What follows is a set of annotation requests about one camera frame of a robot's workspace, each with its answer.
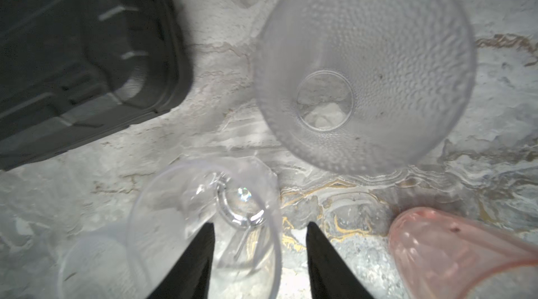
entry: gray marble countertop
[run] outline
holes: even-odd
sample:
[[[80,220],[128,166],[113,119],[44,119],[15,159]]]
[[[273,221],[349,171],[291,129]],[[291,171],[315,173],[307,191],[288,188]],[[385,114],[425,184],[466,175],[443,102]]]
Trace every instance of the gray marble countertop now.
[[[158,170],[200,154],[257,155],[279,176],[280,298],[310,297],[306,225],[317,222],[376,298],[407,297],[387,250],[391,220],[431,206],[538,243],[537,0],[461,0],[478,74],[465,114],[419,164],[338,176],[293,157],[268,130],[250,75],[278,0],[174,0],[195,83],[170,113],[0,173],[0,297],[55,298],[57,261],[81,233],[125,219]]]

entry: black plastic case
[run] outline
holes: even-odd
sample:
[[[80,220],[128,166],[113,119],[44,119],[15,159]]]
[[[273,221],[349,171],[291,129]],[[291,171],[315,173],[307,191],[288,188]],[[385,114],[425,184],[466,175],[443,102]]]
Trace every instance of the black plastic case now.
[[[191,86],[172,0],[0,4],[0,169],[166,113]]]

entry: pink glass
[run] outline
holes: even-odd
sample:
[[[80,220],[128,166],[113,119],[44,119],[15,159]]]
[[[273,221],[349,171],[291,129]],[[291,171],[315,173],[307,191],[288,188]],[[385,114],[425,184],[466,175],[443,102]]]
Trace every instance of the pink glass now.
[[[537,246],[432,208],[400,214],[389,230],[388,245],[416,299],[464,298],[494,274],[538,264]]]

